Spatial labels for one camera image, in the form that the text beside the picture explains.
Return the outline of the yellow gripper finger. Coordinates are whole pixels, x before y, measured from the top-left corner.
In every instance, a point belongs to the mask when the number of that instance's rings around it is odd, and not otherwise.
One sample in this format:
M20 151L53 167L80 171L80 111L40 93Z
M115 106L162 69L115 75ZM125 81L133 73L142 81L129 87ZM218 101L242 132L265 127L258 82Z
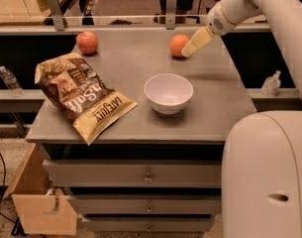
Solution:
M211 42L213 37L214 34L209 27L200 28L181 50L182 55L185 58L190 57L192 54Z

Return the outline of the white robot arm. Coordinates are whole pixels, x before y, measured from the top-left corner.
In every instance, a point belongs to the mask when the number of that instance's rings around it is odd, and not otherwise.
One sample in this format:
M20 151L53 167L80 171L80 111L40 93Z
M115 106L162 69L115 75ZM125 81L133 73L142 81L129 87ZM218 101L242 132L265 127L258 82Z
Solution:
M191 56L211 34L225 35L262 14L302 101L302 3L221 0L183 49ZM240 120L222 160L223 238L302 238L302 110Z

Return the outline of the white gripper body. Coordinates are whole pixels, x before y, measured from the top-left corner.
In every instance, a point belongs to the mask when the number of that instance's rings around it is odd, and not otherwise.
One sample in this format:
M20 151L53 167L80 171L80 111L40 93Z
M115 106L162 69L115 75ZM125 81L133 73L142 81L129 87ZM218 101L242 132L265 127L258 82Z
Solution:
M216 4L208 13L206 25L218 36L223 36L231 31L231 24L224 17L222 7Z

